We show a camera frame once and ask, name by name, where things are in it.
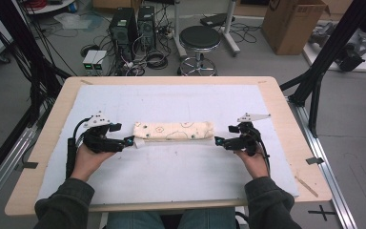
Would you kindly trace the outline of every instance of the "stool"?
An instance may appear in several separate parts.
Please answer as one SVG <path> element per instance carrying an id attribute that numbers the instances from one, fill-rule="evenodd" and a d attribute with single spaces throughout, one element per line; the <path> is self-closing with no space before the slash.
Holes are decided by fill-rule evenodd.
<path id="1" fill-rule="evenodd" d="M 188 57 L 180 63 L 177 71 L 181 75 L 198 73 L 199 75 L 216 75 L 215 64 L 204 58 L 203 52 L 216 49 L 221 39 L 218 31 L 205 26 L 193 26 L 180 33 L 180 44 L 188 51 L 195 52 L 195 57 Z"/>

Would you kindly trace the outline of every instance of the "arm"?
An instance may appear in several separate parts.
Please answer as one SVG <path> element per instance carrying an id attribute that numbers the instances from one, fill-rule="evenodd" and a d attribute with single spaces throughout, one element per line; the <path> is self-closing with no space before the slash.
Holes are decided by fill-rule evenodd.
<path id="1" fill-rule="evenodd" d="M 290 215 L 294 197 L 275 185 L 269 177 L 262 149 L 254 156 L 235 151 L 254 180 L 245 185 L 250 228 L 301 228 Z"/>
<path id="2" fill-rule="evenodd" d="M 49 198 L 38 200 L 35 213 L 39 219 L 34 228 L 86 228 L 88 209 L 94 190 L 86 183 L 91 174 L 113 153 L 95 154 L 84 144 L 76 154 L 72 175 Z"/>

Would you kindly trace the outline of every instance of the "dark sleeve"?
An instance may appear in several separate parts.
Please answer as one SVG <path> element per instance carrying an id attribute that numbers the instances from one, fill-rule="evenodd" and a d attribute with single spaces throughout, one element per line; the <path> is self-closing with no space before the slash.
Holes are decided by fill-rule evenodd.
<path id="1" fill-rule="evenodd" d="M 271 178 L 252 180 L 245 185 L 245 192 L 250 228 L 301 228 L 290 215 L 294 197 L 280 189 Z"/>
<path id="2" fill-rule="evenodd" d="M 38 223 L 34 228 L 86 228 L 93 194 L 93 188 L 86 182 L 67 179 L 51 197 L 35 203 Z"/>

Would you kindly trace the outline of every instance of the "round stool seat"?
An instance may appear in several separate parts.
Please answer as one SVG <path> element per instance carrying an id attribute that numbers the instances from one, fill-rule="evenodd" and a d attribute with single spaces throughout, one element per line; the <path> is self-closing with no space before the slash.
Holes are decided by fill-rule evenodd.
<path id="1" fill-rule="evenodd" d="M 180 33 L 180 44 L 193 51 L 211 51 L 220 42 L 218 31 L 205 26 L 193 26 Z"/>

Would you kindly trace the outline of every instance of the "floor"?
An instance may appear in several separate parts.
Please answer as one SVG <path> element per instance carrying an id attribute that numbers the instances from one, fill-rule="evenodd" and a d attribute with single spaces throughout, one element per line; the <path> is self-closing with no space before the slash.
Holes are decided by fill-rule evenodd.
<path id="1" fill-rule="evenodd" d="M 88 12 L 89 8 L 85 6 L 87 10 L 80 12 Z M 85 75 L 80 50 L 93 42 L 99 42 L 100 37 L 106 35 L 105 30 L 109 26 L 109 22 L 102 17 L 93 13 L 85 15 L 93 20 L 93 26 L 88 30 L 78 31 L 61 30 L 59 24 L 53 24 L 50 14 L 41 18 L 42 25 L 51 30 L 49 40 L 78 75 Z M 201 17 L 202 15 L 198 15 L 182 19 L 182 28 L 199 25 Z M 261 18 L 241 17 L 237 17 L 235 21 L 255 27 L 261 25 L 261 22 Z M 249 31 L 249 34 L 253 37 L 247 35 L 246 39 L 255 42 L 237 43 L 241 50 L 237 57 L 232 56 L 225 42 L 209 55 L 218 68 L 218 75 L 270 75 L 282 84 L 309 68 L 302 54 L 275 55 L 260 30 Z M 236 41 L 241 40 L 235 34 L 233 38 Z M 174 43 L 169 44 L 172 53 L 168 57 L 168 67 L 164 70 L 147 70 L 145 75 L 176 75 L 179 58 Z M 71 72 L 57 55 L 54 59 L 59 68 Z M 295 88 L 285 91 L 284 94 L 292 94 Z M 0 63 L 0 146 L 29 107 L 29 89 L 29 82 L 13 61 L 9 64 Z M 356 226 L 366 228 L 366 73 L 327 71 L 322 81 L 317 134 L 354 216 Z M 6 202 L 20 174 L 17 170 L 13 171 L 0 190 L 0 228 L 32 228 L 36 223 L 36 217 L 11 218 L 4 213 Z M 319 211 L 319 205 L 325 212 L 334 211 L 331 202 L 298 203 L 292 216 L 304 228 L 341 228 L 335 215 L 308 213 Z M 89 228 L 98 228 L 99 221 L 99 214 L 91 214 Z"/>

